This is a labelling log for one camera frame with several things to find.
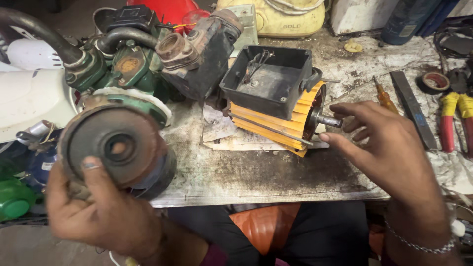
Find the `orange cushion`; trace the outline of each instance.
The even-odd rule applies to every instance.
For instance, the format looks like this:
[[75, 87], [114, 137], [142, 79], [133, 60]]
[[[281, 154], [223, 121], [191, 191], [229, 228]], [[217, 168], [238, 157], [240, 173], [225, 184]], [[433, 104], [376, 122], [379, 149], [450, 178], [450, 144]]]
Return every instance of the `orange cushion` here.
[[289, 235], [300, 204], [284, 204], [230, 215], [251, 244], [262, 254], [281, 250]]

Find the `black hose pipe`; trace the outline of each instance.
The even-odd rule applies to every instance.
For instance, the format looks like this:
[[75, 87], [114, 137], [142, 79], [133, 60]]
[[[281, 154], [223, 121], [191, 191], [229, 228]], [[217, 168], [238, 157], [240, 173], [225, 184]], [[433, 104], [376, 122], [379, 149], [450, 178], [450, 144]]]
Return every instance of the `black hose pipe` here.
[[120, 27], [111, 30], [105, 37], [99, 39], [97, 47], [103, 53], [114, 54], [121, 40], [133, 40], [153, 49], [158, 44], [158, 40], [155, 37], [144, 31], [131, 27]]
[[59, 33], [46, 24], [26, 13], [7, 8], [0, 8], [0, 22], [9, 26], [18, 26], [35, 34], [49, 44], [66, 64], [72, 64], [82, 58], [82, 51], [66, 41]]

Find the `fingernail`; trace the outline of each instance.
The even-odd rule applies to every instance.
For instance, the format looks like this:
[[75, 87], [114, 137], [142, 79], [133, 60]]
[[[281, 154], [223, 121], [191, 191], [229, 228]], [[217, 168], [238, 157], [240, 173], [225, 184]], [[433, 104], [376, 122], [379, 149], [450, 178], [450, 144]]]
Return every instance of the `fingernail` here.
[[322, 133], [319, 135], [319, 139], [323, 142], [329, 142], [330, 136], [325, 133]]
[[100, 161], [100, 159], [94, 156], [85, 157], [82, 161], [82, 167], [86, 170], [99, 168], [101, 166], [102, 162]]

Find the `motor shaft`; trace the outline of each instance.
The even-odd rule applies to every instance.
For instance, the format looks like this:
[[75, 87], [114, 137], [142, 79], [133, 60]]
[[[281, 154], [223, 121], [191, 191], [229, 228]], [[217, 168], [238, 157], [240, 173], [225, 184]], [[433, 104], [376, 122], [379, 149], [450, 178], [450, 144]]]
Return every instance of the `motor shaft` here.
[[341, 128], [343, 125], [343, 120], [323, 114], [319, 114], [317, 122], [338, 128]]

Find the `red plier handle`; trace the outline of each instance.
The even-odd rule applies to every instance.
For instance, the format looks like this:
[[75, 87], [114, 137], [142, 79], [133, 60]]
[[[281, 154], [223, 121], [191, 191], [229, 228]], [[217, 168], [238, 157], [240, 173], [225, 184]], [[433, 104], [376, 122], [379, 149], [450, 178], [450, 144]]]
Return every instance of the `red plier handle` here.
[[466, 94], [460, 94], [458, 108], [464, 119], [467, 156], [473, 158], [473, 98]]
[[450, 92], [442, 98], [443, 109], [442, 118], [440, 120], [440, 142], [444, 152], [452, 152], [455, 150], [453, 138], [453, 115], [455, 114], [456, 104], [460, 95], [456, 92]]

